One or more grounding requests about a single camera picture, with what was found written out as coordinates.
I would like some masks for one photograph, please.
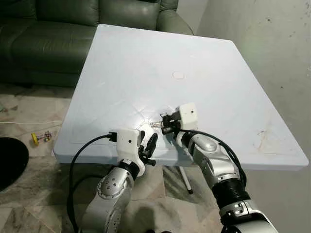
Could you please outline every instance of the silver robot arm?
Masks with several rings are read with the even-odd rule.
[[[222,233],[277,233],[267,216],[245,191],[245,173],[230,158],[229,151],[224,153],[220,143],[195,131],[198,129],[195,105],[184,104],[172,115],[161,116],[162,121],[152,123],[151,126],[161,127],[163,134],[173,133],[177,144],[193,157],[202,170],[220,209],[224,225]]]
[[[117,232],[122,212],[131,199],[134,180],[143,175],[145,164],[156,164],[149,158],[156,148],[157,134],[151,136],[146,148],[140,145],[143,138],[144,131],[118,131],[117,152],[120,163],[99,182],[95,197],[83,216],[79,232]]]

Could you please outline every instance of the green leather sofa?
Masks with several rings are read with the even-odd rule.
[[[0,82],[75,86],[98,24],[193,34],[178,0],[0,0]]]

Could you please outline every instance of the marble floor tile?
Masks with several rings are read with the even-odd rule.
[[[220,233],[223,225],[220,222],[219,209],[215,208],[200,221],[201,233]]]
[[[132,190],[132,200],[165,197],[162,166],[146,166],[146,171],[137,177]]]
[[[193,189],[193,194],[188,193],[177,167],[164,166],[166,196],[198,204],[196,205],[198,217],[199,221],[202,221],[211,210],[218,208],[216,200],[199,167],[185,167],[184,170]]]
[[[76,164],[74,178],[88,174],[105,175],[110,166]],[[0,207],[65,204],[68,195],[69,165],[59,164],[53,156],[31,157],[21,177],[0,192]],[[89,203],[98,179],[82,182],[75,192],[76,203]]]
[[[70,104],[73,88],[34,86],[22,88],[0,84],[0,103],[6,108],[0,112],[0,121],[48,124],[3,124],[0,123],[0,137],[14,137],[22,141],[29,150],[29,156],[51,155],[58,131],[61,128]],[[37,135],[49,131],[52,139],[36,146],[31,133]]]
[[[82,222],[82,216],[86,208],[86,204],[74,205],[75,218],[78,225]],[[65,205],[29,206],[26,209],[53,232],[74,233]]]
[[[0,208],[0,232],[3,229],[12,208]]]
[[[173,198],[132,200],[122,215],[119,233],[198,233],[195,204]]]
[[[25,208],[13,208],[1,233],[54,233]]]
[[[62,230],[64,205],[27,206],[26,210],[55,233]]]

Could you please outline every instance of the sofa cushion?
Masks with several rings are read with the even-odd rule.
[[[98,25],[98,0],[37,0],[39,20]]]
[[[23,68],[80,73],[95,27],[39,21],[12,44],[12,56]]]
[[[99,0],[100,23],[131,28],[156,29],[159,3],[142,0]]]
[[[160,12],[156,29],[161,32],[193,35],[193,31],[189,25],[174,10]]]
[[[0,17],[36,19],[35,0],[0,0]]]
[[[0,67],[15,67],[11,55],[12,43],[35,22],[34,19],[0,18]]]
[[[161,11],[164,10],[177,10],[178,0],[161,0]]]

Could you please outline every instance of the table top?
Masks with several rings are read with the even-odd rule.
[[[194,102],[199,130],[225,141],[246,169],[308,165],[299,144],[232,41],[101,24],[54,147],[61,163],[89,140],[129,127],[159,134],[159,165],[188,166],[172,139],[152,129],[160,113]],[[116,144],[100,140],[78,163],[114,164]]]

